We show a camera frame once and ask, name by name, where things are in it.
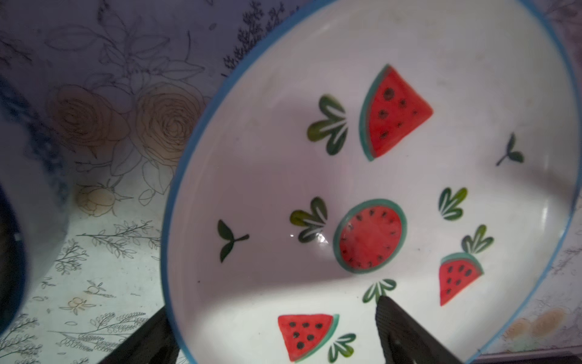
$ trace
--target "green watermelon rind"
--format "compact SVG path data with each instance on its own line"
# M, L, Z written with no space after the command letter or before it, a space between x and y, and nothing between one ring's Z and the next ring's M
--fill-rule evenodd
M325 335L325 337L320 341L319 344L317 344L317 346L315 348L306 352L305 355L303 355L301 358L297 359L295 362L299 363L300 361L307 359L312 354L316 353L319 349L321 349L321 347L324 346L329 341L329 339L331 339L331 337L333 336L335 329L338 327L338 323L339 323L339 315L335 314L335 315L333 315L333 321L332 321L331 326L329 327L328 333Z
M374 156L372 155L370 128L368 127L370 125L370 108L372 107L374 96L376 96L376 93L380 88L380 84L384 81L391 70L392 67L390 65L385 65L378 76L376 76L374 82L372 82L372 86L370 86L370 89L368 90L368 94L364 99L364 105L362 105L362 110L360 112L360 141L362 143L362 148L364 149L364 154L369 161L374 160Z
M485 271L483 270L483 267L481 267L481 263L479 263L477 258L475 258L474 256L472 256L469 253L464 253L464 252L447 255L446 257L444 257L441 260L441 266L445 263L449 263L450 261L455 261L455 260L468 260L471 262L471 264L473 264L476 268L478 268L480 270L479 276L481 276L485 273Z
M392 210L394 210L394 212L396 212L396 214L398 214L398 217L400 217L400 223L402 225L402 234L400 235L400 240L398 241L398 245L397 245L396 249L394 250L394 252L392 253L392 255L390 255L390 258L386 259L385 261L382 262L382 264L380 264L376 267L355 270L354 268L348 266L342 258L342 251L339 248L339 241L341 238L341 234L342 234L343 228L356 214L358 214L362 210L365 210L369 207L375 207L375 206L383 206L383 207L391 208ZM390 201L390 200L386 200L386 199L374 199L374 200L368 200L368 201L362 202L347 212L347 214L339 222L338 227L335 230L335 234L333 235L333 253L335 254L335 259L338 261L339 265L342 266L342 268L344 268L345 270L347 270L351 273L365 274L365 273L370 273L370 272L373 272L375 270L378 270L378 269L382 268L383 266L385 266L386 264L388 264L388 262L390 262L392 259L394 259L394 257L398 254L398 251L400 251L400 249L404 245L404 241L406 240L406 227L407 227L406 215L404 215L404 211L402 211L402 209L400 208L400 206L398 206L397 203Z

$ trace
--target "floral tablecloth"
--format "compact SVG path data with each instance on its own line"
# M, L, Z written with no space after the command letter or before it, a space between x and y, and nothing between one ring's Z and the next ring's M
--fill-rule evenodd
M164 305L162 216L195 121L306 2L0 0L0 73L51 128L74 183L66 243L0 338L0 364L96 363ZM582 2L536 4L582 65ZM582 345L579 235L577 214L548 278L488 352Z

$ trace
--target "round watermelon slice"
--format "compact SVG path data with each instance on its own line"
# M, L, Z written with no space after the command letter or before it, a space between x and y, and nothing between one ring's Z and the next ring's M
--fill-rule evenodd
M376 77L360 114L360 141L373 161L432 115L432 108L390 65Z
M278 321L289 360L298 362L318 351L332 337L339 315L286 314L279 316Z
M375 199L344 216L333 236L339 264L352 273L369 273L394 258L406 238L406 216L396 203Z
M483 268L479 261L469 253L455 253L444 257L439 269L441 306L482 275Z

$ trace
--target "watermelon seed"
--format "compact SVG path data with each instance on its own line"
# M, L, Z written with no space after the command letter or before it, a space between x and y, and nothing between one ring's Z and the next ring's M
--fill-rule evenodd
M392 98L394 98L394 89L388 87L386 90L384 90L384 100L390 101Z

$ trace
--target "plate with watermelon design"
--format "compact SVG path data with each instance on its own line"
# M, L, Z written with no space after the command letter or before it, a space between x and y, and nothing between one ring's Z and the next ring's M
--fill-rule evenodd
M519 1L320 0L209 103L162 233L192 363L384 363L390 296L462 361L546 272L579 189L555 35Z

